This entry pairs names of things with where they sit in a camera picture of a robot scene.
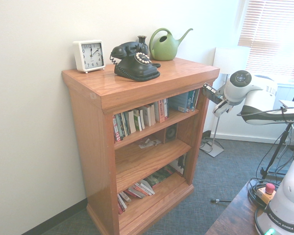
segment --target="black rotary telephone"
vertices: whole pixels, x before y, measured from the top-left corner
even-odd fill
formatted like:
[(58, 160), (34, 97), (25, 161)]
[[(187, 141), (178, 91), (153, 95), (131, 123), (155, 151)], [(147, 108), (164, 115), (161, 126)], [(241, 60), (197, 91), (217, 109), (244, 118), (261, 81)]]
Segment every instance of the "black rotary telephone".
[[(110, 55), (110, 60), (115, 65), (114, 73), (137, 82), (145, 82), (160, 76), (157, 70), (160, 64), (151, 62), (148, 47), (145, 44), (129, 42), (115, 47)], [(121, 59), (119, 63), (112, 58)]]

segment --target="white machine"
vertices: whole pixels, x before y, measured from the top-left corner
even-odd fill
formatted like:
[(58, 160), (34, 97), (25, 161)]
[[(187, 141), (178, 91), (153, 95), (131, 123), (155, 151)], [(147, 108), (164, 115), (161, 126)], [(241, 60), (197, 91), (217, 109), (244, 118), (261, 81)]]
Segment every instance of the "white machine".
[(256, 221), (260, 235), (294, 235), (294, 161), (273, 199)]
[[(238, 115), (249, 124), (294, 123), (294, 108), (272, 110), (277, 84), (268, 77), (254, 76), (240, 70), (232, 74), (219, 90), (205, 84), (203, 91), (217, 104), (213, 110), (217, 117), (245, 99)], [(260, 235), (294, 235), (294, 161), (274, 198), (255, 219)]]
[(272, 110), (276, 91), (277, 84), (272, 79), (252, 76), (245, 70), (237, 71), (231, 75), (224, 86), (216, 91), (215, 95), (220, 98), (213, 113), (220, 117), (221, 114), (229, 112), (233, 106), (239, 105), (246, 98), (241, 114), (239, 114), (245, 122), (252, 125), (294, 123), (294, 108)]

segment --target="white alarm clock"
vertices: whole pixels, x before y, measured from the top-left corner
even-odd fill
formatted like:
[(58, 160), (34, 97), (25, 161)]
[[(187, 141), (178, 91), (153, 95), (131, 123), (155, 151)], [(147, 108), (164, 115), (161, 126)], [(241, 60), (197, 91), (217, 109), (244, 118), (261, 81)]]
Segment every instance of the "white alarm clock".
[(106, 66), (103, 61), (101, 40), (75, 41), (73, 49), (77, 70), (88, 73), (104, 69)]

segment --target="watering can handle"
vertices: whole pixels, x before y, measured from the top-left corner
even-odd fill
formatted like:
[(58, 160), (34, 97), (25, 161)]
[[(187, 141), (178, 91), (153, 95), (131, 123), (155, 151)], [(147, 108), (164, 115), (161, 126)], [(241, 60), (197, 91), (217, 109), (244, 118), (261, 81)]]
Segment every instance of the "watering can handle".
[(168, 29), (166, 29), (166, 28), (160, 28), (160, 29), (157, 29), (153, 34), (152, 34), (152, 36), (151, 36), (151, 38), (150, 38), (150, 41), (149, 41), (149, 48), (150, 48), (150, 50), (151, 50), (151, 44), (152, 44), (152, 42), (153, 42), (153, 38), (156, 36), (156, 34), (157, 33), (159, 33), (160, 31), (166, 31), (168, 34), (171, 34), (171, 32), (168, 30)]

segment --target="bookshelf top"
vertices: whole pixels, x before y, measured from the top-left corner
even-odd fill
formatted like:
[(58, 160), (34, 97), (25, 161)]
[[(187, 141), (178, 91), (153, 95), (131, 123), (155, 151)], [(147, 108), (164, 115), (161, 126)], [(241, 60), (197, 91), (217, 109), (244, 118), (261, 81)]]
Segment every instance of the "bookshelf top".
[(114, 74), (114, 65), (107, 65), (105, 70), (88, 74), (65, 70), (62, 71), (62, 76), (70, 89), (89, 99), (104, 113), (117, 113), (122, 108), (125, 111), (128, 107), (135, 108), (200, 88), (205, 82), (212, 83), (219, 75), (218, 68), (184, 59), (175, 58), (159, 63), (160, 76), (146, 82), (135, 82), (117, 76)]

